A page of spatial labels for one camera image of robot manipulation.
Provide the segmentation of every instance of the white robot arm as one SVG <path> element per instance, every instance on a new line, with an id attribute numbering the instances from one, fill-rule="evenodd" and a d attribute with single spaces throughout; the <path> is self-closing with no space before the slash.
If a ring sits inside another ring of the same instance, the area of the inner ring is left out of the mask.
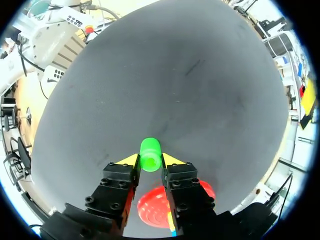
<path id="1" fill-rule="evenodd" d="M 89 6 L 92 10 L 99 9 L 94 5 Z M 17 17 L 13 26 L 21 31 L 21 44 L 0 60 L 3 76 L 0 79 L 1 95 L 25 73 L 36 72 L 41 81 L 46 78 L 44 75 L 48 66 L 61 72 L 68 69 L 86 46 L 76 32 L 79 29 L 86 31 L 96 25 L 91 16 L 81 13 L 82 7 L 80 0 L 51 0 L 42 20 L 22 13 Z"/>

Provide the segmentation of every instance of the screw head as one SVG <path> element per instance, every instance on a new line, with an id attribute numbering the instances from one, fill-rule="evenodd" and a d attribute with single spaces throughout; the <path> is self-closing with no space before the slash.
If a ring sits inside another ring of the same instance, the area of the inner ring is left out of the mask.
<path id="1" fill-rule="evenodd" d="M 106 178 L 106 177 L 101 179 L 101 184 L 102 185 L 107 185 L 109 182 L 110 182 L 110 180 L 108 178 Z"/>
<path id="2" fill-rule="evenodd" d="M 215 199 L 212 196 L 210 196 L 210 197 L 208 197 L 207 201 L 208 201 L 208 203 L 213 204 L 215 202 Z"/>
<path id="3" fill-rule="evenodd" d="M 178 205 L 178 207 L 176 208 L 177 212 L 182 212 L 188 209 L 188 205 L 185 203 L 181 203 Z"/>
<path id="4" fill-rule="evenodd" d="M 80 231 L 80 236 L 83 238 L 90 238 L 91 233 L 90 229 L 84 227 Z"/>
<path id="5" fill-rule="evenodd" d="M 127 183 L 125 181 L 120 181 L 119 185 L 122 189 L 126 189 L 127 188 Z"/>
<path id="6" fill-rule="evenodd" d="M 92 204 L 95 201 L 93 196 L 87 196 L 84 200 L 87 204 Z"/>
<path id="7" fill-rule="evenodd" d="M 197 184 L 197 183 L 199 183 L 199 179 L 198 178 L 192 178 L 191 179 L 191 182 L 193 183 L 193 184 Z"/>
<path id="8" fill-rule="evenodd" d="M 110 208 L 112 210 L 119 210 L 121 208 L 120 204 L 117 202 L 111 203 Z"/>
<path id="9" fill-rule="evenodd" d="M 180 186 L 181 184 L 180 184 L 179 181 L 174 181 L 174 182 L 172 183 L 172 185 L 173 185 L 174 187 L 178 187 L 178 186 Z"/>

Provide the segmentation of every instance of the red button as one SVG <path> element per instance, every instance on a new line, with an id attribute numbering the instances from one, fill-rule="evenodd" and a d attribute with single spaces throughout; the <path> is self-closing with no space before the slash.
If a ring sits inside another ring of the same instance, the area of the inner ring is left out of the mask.
<path id="1" fill-rule="evenodd" d="M 92 34 L 94 31 L 95 31 L 94 28 L 91 26 L 85 28 L 85 32 L 87 34 Z"/>

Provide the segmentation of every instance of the gray table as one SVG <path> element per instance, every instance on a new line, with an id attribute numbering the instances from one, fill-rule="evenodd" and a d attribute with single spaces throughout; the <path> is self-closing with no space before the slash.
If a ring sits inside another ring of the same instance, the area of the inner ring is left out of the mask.
<path id="1" fill-rule="evenodd" d="M 287 116 L 275 63 L 238 14 L 220 0 L 162 0 L 112 24 L 66 71 L 37 129 L 32 178 L 58 210 L 84 208 L 107 163 L 152 136 L 194 163 L 220 213 L 263 177 Z M 160 184 L 159 171 L 141 174 L 126 236 L 170 236 L 137 213 Z"/>

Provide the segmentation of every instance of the red disk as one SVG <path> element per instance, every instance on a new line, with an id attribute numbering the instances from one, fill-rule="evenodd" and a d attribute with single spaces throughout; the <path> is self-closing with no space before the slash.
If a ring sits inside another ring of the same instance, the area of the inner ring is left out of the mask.
<path id="1" fill-rule="evenodd" d="M 200 181 L 200 184 L 210 197 L 216 198 L 209 183 Z M 139 217 L 144 223 L 156 228 L 170 228 L 168 223 L 170 207 L 163 186 L 156 187 L 143 195 L 138 201 L 137 209 Z"/>

